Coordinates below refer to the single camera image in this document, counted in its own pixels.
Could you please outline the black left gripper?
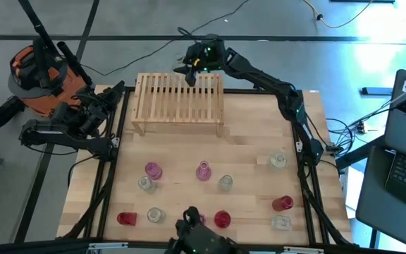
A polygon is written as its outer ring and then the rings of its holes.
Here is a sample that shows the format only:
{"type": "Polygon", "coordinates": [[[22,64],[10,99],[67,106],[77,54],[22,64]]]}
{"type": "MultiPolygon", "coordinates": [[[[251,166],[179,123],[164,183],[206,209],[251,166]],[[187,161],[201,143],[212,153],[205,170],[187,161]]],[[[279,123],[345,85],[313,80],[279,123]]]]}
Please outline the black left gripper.
{"type": "Polygon", "coordinates": [[[83,106],[82,116],[78,124],[78,130],[83,135],[102,136],[99,131],[100,125],[108,119],[108,107],[116,108],[123,97],[125,82],[120,81],[112,87],[104,89],[99,94],[91,90],[81,89],[78,91],[78,99],[83,106]]]}

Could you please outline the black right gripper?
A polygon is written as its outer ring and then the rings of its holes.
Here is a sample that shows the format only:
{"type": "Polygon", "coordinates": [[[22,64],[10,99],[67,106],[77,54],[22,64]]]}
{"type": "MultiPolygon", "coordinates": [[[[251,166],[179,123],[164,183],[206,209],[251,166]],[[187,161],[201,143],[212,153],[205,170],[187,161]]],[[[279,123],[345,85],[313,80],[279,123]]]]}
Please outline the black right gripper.
{"type": "Polygon", "coordinates": [[[196,71],[220,71],[224,66],[226,48],[223,39],[216,34],[205,35],[202,40],[187,48],[185,65],[173,69],[176,73],[186,73],[185,81],[190,87],[196,83],[196,71]]]}

